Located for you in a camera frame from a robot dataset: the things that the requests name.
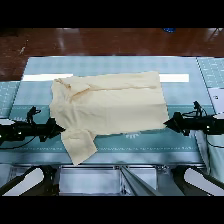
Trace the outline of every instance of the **wrinkled fabric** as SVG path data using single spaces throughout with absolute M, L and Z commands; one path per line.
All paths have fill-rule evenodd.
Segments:
M 96 135 L 162 129 L 169 119 L 158 72 L 57 79 L 52 92 L 50 115 L 66 129 L 74 165 L 96 152 Z

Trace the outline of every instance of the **blue object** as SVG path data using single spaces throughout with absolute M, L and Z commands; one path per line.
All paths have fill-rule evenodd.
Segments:
M 176 31 L 176 28 L 163 28 L 163 30 L 168 33 L 174 33 Z

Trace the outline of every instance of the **brown floor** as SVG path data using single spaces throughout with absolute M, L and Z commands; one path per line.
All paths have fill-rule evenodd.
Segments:
M 216 28 L 21 28 L 0 32 L 0 81 L 20 80 L 31 56 L 161 55 L 224 57 Z

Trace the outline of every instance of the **dark red floor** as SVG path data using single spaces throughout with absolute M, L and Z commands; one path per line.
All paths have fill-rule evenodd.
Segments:
M 0 81 L 20 80 L 31 56 L 161 55 L 224 57 L 216 28 L 21 28 L 0 32 Z

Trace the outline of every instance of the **cloth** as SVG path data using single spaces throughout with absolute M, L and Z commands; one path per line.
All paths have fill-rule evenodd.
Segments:
M 158 72 L 57 79 L 52 92 L 51 117 L 66 129 L 74 165 L 96 152 L 96 135 L 162 129 L 169 119 Z

